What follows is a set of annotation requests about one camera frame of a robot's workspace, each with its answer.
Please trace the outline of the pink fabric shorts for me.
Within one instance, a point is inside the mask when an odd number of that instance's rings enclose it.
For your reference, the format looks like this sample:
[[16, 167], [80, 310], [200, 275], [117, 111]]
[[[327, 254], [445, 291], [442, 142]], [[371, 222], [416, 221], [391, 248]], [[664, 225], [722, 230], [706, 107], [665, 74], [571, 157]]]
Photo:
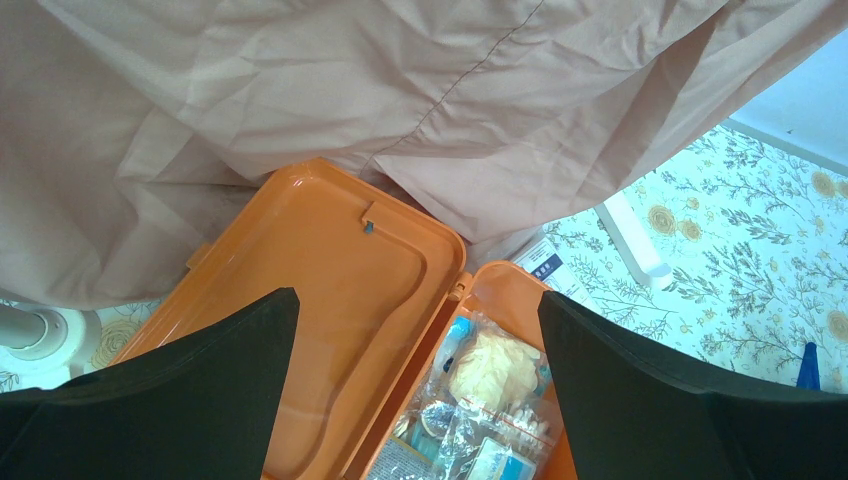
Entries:
[[498, 241], [629, 186], [846, 26], [843, 1], [5, 1], [1, 295], [162, 296], [315, 157]]

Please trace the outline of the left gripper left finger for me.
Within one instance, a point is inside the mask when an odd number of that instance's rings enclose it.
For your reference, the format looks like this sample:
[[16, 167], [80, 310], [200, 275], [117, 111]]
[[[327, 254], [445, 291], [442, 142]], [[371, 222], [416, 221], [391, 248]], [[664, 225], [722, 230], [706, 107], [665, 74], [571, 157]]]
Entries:
[[299, 307], [280, 288], [135, 358], [3, 394], [2, 477], [259, 478]]

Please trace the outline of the blue cotton swab pack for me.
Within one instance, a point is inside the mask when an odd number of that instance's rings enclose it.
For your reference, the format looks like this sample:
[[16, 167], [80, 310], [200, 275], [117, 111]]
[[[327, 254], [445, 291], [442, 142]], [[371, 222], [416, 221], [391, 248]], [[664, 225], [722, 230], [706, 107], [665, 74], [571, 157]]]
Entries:
[[459, 350], [472, 336], [474, 324], [466, 316], [457, 316], [438, 347], [425, 385], [425, 392], [433, 395], [445, 382]]

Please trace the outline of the white rectangular box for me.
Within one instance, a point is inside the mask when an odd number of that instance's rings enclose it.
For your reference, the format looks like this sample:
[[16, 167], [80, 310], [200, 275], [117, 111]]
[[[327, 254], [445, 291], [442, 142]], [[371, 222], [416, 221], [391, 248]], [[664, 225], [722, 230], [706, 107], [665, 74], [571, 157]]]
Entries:
[[594, 211], [638, 284], [659, 290], [671, 285], [672, 267], [661, 258], [622, 192], [595, 206]]

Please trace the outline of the orange plastic medicine box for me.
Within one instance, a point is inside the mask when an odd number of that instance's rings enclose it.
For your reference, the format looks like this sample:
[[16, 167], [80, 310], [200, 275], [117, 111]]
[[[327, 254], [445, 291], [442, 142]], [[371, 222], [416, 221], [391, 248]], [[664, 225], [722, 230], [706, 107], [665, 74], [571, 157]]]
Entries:
[[456, 315], [543, 345], [543, 283], [511, 262], [465, 263], [455, 231], [398, 199], [321, 159], [284, 167], [193, 254], [117, 360], [291, 287], [300, 312], [262, 477], [362, 479]]

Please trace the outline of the alcohol wipes bag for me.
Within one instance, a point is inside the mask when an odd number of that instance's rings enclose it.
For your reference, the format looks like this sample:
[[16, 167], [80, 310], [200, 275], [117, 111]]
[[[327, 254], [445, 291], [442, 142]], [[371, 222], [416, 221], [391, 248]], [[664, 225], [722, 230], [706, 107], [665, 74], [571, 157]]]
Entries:
[[448, 433], [431, 470], [433, 479], [530, 480], [537, 463], [471, 425]]

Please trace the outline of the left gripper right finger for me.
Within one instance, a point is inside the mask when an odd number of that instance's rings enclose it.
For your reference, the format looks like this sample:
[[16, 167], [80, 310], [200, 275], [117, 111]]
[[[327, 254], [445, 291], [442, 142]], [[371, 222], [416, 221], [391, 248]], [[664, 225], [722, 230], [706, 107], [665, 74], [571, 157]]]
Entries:
[[847, 398], [738, 374], [557, 292], [538, 317], [580, 479], [843, 479]]

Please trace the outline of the bagged latex gloves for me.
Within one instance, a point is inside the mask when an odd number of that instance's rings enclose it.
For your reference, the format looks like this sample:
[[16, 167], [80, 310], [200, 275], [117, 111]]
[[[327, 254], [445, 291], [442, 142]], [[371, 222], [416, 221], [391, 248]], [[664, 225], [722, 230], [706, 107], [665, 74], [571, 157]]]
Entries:
[[448, 392], [489, 411], [502, 412], [540, 386], [544, 354], [506, 333], [482, 329], [452, 365]]

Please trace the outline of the gauze pad packet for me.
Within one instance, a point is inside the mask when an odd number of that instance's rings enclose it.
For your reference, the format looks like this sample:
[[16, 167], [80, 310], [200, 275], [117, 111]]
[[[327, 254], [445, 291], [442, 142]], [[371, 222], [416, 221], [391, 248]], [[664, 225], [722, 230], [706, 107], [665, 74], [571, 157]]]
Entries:
[[390, 436], [366, 475], [367, 480], [425, 480], [432, 479], [433, 461], [439, 444], [424, 438], [410, 445], [397, 436]]

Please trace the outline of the white blue medicine sachet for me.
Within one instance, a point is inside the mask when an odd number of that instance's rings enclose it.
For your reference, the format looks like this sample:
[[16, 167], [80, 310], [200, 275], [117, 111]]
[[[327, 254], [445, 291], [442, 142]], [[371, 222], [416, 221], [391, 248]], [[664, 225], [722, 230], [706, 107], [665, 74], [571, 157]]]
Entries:
[[511, 261], [552, 290], [593, 311], [600, 311], [585, 285], [565, 263], [565, 256], [543, 233], [531, 238]]

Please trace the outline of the silver clothes rack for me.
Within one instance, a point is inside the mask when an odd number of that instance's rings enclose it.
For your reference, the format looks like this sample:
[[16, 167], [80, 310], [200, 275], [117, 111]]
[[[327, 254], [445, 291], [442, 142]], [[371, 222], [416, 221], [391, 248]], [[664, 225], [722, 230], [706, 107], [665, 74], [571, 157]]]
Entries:
[[1, 366], [29, 375], [80, 375], [100, 343], [101, 332], [94, 311], [2, 304]]

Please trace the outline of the floral table mat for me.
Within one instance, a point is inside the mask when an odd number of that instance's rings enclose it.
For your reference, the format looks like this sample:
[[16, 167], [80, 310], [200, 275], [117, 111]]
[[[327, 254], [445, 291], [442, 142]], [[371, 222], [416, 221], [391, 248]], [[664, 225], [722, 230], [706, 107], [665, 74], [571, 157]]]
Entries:
[[817, 348], [821, 387], [847, 389], [847, 179], [718, 126], [624, 192], [672, 267], [639, 284], [593, 210], [535, 242], [548, 283], [643, 336], [732, 371], [792, 384]]

